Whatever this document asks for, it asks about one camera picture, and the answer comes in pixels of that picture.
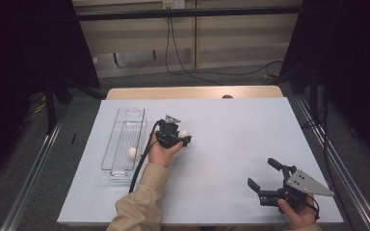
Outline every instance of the human hand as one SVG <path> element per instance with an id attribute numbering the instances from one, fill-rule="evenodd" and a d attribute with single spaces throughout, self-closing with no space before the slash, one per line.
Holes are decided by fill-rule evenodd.
<path id="1" fill-rule="evenodd" d="M 313 195 L 308 194 L 305 202 L 314 206 Z M 313 209 L 303 204 L 297 209 L 293 209 L 284 199 L 277 201 L 278 206 L 287 215 L 291 229 L 301 229 L 315 223 L 315 212 Z"/>
<path id="2" fill-rule="evenodd" d="M 152 146 L 148 153 L 148 161 L 158 166 L 167 167 L 173 155 L 175 155 L 183 146 L 183 142 L 179 142 L 171 148 L 165 148 L 158 142 L 155 133 L 152 135 Z"/>

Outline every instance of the floor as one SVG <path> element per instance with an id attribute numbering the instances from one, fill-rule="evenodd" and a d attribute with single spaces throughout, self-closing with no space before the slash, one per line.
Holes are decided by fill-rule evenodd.
<path id="1" fill-rule="evenodd" d="M 206 49 L 206 57 L 214 57 L 212 60 L 206 60 L 200 66 L 203 67 L 215 67 L 216 70 L 222 70 L 225 66 L 233 66 L 233 71 L 252 71 L 255 67 L 250 66 L 235 66 L 239 59 L 248 60 L 244 64 L 267 64 L 270 61 L 282 60 L 284 57 L 285 49 L 280 47 L 273 47 L 271 49 L 263 49 L 257 47 L 250 47 L 249 49 L 243 50 L 242 48 L 230 49 Z M 258 60 L 257 55 L 260 53 L 269 54 L 266 59 Z M 190 53 L 188 50 L 179 50 L 178 55 L 180 57 L 183 66 L 186 69 L 192 69 Z M 116 54 L 118 59 L 118 64 L 115 64 L 113 54 L 100 54 L 93 56 L 97 58 L 96 70 L 102 83 L 103 90 L 113 88 L 115 85 L 123 87 L 132 86 L 172 86 L 175 82 L 167 81 L 171 77 L 167 76 L 167 66 L 165 62 L 165 51 L 156 51 L 156 59 L 153 59 L 152 51 L 149 52 L 139 52 L 133 54 Z M 180 70 L 182 67 L 178 64 L 179 61 L 176 57 L 176 53 L 169 52 L 168 54 L 168 67 L 171 70 Z M 277 74 L 280 64 L 272 65 L 271 68 L 264 69 L 262 72 L 257 73 L 259 77 L 256 81 L 257 85 L 266 83 L 268 79 L 265 78 L 266 74 Z M 235 77 L 216 77 L 217 81 L 225 83 L 228 85 L 237 85 L 244 83 L 243 79 Z M 206 85 L 209 83 L 201 81 L 200 85 Z M 298 121 L 300 124 L 305 123 L 307 118 L 304 116 L 300 105 L 297 103 L 298 96 L 293 95 L 289 89 L 289 85 L 283 84 L 280 86 L 283 93 L 288 97 L 291 102 L 292 108 L 296 113 Z M 78 112 L 84 113 L 85 111 L 95 111 L 97 103 L 93 104 L 92 99 L 88 98 L 87 95 L 82 94 L 77 90 L 70 90 L 76 100 L 72 107 L 77 107 Z M 31 105 L 31 109 L 36 108 L 40 104 L 40 101 L 36 101 Z M 58 112 L 63 108 L 63 105 L 57 104 Z M 370 203 L 370 152 L 368 150 L 367 144 L 360 138 L 353 136 L 351 131 L 351 124 L 346 121 L 345 116 L 339 113 L 339 109 L 334 108 L 333 104 L 330 105 L 330 140 L 334 145 L 334 148 L 340 153 L 341 158 L 346 163 L 348 170 L 354 177 L 357 185 L 361 188 L 363 196 L 367 198 L 368 203 Z M 45 110 L 39 114 L 30 113 L 22 125 L 22 129 L 19 130 L 18 137 L 14 142 L 11 150 L 11 155 L 8 159 L 0 166 L 0 227 L 5 221 L 8 212 L 11 210 L 13 202 L 18 196 L 19 190 L 22 188 L 24 183 L 23 179 L 26 179 L 30 173 L 31 167 L 34 164 L 37 154 L 40 152 L 41 144 L 46 139 L 44 135 L 46 132 L 46 121 L 47 117 L 45 115 Z M 91 119 L 95 114 L 85 115 L 72 115 L 68 119 L 67 123 L 81 123 L 82 126 Z M 74 131 L 66 131 L 66 134 L 61 134 L 62 137 L 68 137 L 70 141 L 74 142 L 73 137 Z M 309 143 L 313 143 L 311 148 L 314 152 L 316 160 L 319 162 L 320 168 L 323 172 L 326 171 L 326 166 L 323 164 L 323 148 L 317 140 L 314 132 L 311 129 L 304 129 L 304 135 L 306 136 Z M 70 145 L 70 141 L 64 141 L 64 144 L 55 147 L 57 148 L 58 156 L 51 156 L 47 160 L 48 165 L 56 166 L 61 171 L 62 167 L 67 167 L 67 165 L 78 165 L 79 156 L 62 156 L 64 153 L 62 150 L 67 150 L 72 153 L 82 153 L 84 150 L 84 141 L 86 138 L 78 137 L 75 140 L 74 145 Z M 65 159 L 65 165 L 56 164 L 58 160 Z M 35 195 L 45 195 L 48 193 L 48 199 L 44 203 L 31 197 L 31 202 L 28 206 L 36 208 L 37 215 L 41 212 L 43 216 L 37 217 L 37 215 L 31 214 L 26 208 L 24 214 L 25 217 L 29 218 L 30 222 L 20 222 L 17 230 L 32 230 L 31 227 L 39 227 L 41 230 L 101 230 L 101 228 L 93 229 L 77 229 L 64 227 L 62 225 L 54 225 L 51 221 L 52 217 L 56 218 L 59 211 L 59 204 L 55 201 L 59 200 L 59 197 L 66 196 L 67 184 L 69 182 L 64 180 L 59 180 L 60 177 L 65 179 L 72 179 L 73 172 L 69 172 L 67 175 L 58 175 L 54 177 L 53 175 L 47 175 L 45 172 L 41 174 L 40 177 L 45 179 L 45 181 L 50 182 L 51 189 L 41 188 L 37 185 L 35 189 Z M 364 220 L 360 217 L 360 208 L 354 205 L 354 198 L 347 195 L 345 192 L 345 186 L 341 183 L 339 176 L 334 173 L 332 177 L 337 182 L 337 188 L 339 191 L 343 192 L 343 199 L 341 201 L 336 201 L 341 211 L 347 210 L 349 219 L 354 224 L 353 228 L 350 227 L 348 219 L 346 218 L 346 223 L 340 226 L 325 226 L 325 230 L 368 230 L 365 225 Z"/>

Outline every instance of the transparent tray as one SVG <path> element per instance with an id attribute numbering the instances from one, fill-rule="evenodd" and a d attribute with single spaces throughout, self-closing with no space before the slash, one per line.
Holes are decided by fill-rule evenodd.
<path id="1" fill-rule="evenodd" d="M 110 180 L 132 180 L 144 152 L 145 130 L 144 108 L 119 109 L 101 166 Z"/>

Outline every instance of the white tabletop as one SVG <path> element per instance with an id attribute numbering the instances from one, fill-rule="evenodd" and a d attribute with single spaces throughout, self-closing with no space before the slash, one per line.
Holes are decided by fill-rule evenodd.
<path id="1" fill-rule="evenodd" d="M 163 198 L 165 225 L 278 224 L 276 207 L 260 206 L 248 177 L 262 190 L 282 187 L 274 158 L 327 185 L 286 98 L 102 101 L 58 222 L 107 225 L 128 185 L 111 183 L 101 162 L 118 108 L 144 107 L 148 131 L 166 114 L 182 120 L 191 143 L 175 155 Z M 317 196 L 319 223 L 343 222 L 333 198 Z"/>

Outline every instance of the beige sleeve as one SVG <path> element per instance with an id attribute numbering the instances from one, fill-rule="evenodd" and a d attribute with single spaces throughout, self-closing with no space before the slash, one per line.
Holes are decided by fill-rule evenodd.
<path id="1" fill-rule="evenodd" d="M 317 223 L 307 226 L 305 228 L 301 228 L 301 229 L 286 229 L 286 230 L 288 231 L 322 231 L 320 225 L 318 225 Z"/>
<path id="2" fill-rule="evenodd" d="M 160 230 L 161 197 L 168 178 L 167 168 L 148 163 L 135 191 L 117 201 L 118 215 L 107 230 Z"/>

